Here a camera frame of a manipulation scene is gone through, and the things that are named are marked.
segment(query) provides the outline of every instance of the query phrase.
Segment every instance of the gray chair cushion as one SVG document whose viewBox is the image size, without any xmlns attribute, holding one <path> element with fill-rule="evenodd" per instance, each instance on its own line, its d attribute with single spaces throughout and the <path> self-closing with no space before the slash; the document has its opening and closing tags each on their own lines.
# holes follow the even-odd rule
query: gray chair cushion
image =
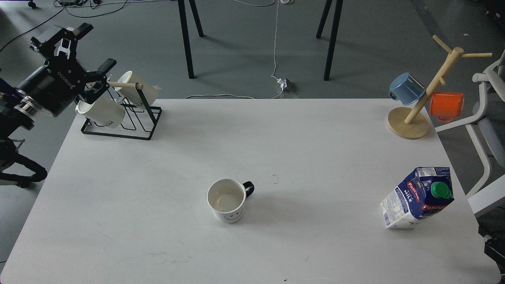
<svg viewBox="0 0 505 284">
<path fill-rule="evenodd" d="M 476 113 L 479 102 L 474 105 Z M 505 102 L 489 102 L 484 117 L 477 122 L 498 164 L 505 168 Z"/>
</svg>

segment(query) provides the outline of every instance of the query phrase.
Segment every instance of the round wooden base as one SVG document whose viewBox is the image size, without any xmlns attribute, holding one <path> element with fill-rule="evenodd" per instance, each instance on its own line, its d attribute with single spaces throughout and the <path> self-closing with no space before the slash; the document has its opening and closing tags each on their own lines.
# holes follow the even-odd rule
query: round wooden base
<svg viewBox="0 0 505 284">
<path fill-rule="evenodd" d="M 419 139 L 428 133 L 430 124 L 422 115 L 418 114 L 411 124 L 406 124 L 405 119 L 411 108 L 396 108 L 387 116 L 387 126 L 398 136 L 405 139 Z"/>
</svg>

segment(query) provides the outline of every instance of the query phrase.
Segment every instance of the mug handle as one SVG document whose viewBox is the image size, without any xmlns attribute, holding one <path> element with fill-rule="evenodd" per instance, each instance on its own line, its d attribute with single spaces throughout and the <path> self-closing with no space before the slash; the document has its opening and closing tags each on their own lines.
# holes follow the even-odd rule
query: mug handle
<svg viewBox="0 0 505 284">
<path fill-rule="evenodd" d="M 248 198 L 254 192 L 254 184 L 250 181 L 246 181 L 243 183 L 245 187 L 245 198 Z"/>
<path fill-rule="evenodd" d="M 440 120 L 441 122 L 451 122 L 454 120 L 454 116 L 451 118 L 442 118 L 441 116 L 439 116 L 438 120 Z"/>
<path fill-rule="evenodd" d="M 397 96 L 395 96 L 395 94 L 393 94 L 393 92 L 391 92 L 391 91 L 389 91 L 389 96 L 390 96 L 393 100 L 395 100 L 395 101 L 398 101 L 398 100 L 399 100 L 399 99 L 398 99 L 398 97 L 397 97 Z"/>
</svg>

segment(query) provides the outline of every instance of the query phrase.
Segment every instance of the green bottle cap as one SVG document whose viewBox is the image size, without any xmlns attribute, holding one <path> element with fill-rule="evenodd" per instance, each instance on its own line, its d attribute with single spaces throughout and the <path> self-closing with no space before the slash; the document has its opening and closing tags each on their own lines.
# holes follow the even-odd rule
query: green bottle cap
<svg viewBox="0 0 505 284">
<path fill-rule="evenodd" d="M 431 194 L 437 198 L 449 199 L 452 192 L 445 182 L 434 182 L 431 184 Z"/>
</svg>

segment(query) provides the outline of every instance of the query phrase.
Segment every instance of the milk carton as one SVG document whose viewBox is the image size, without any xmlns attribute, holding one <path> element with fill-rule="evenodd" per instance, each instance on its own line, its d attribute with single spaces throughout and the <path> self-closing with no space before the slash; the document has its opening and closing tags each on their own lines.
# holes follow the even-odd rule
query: milk carton
<svg viewBox="0 0 505 284">
<path fill-rule="evenodd" d="M 446 167 L 418 167 L 380 204 L 386 228 L 412 228 L 454 200 Z"/>
</svg>

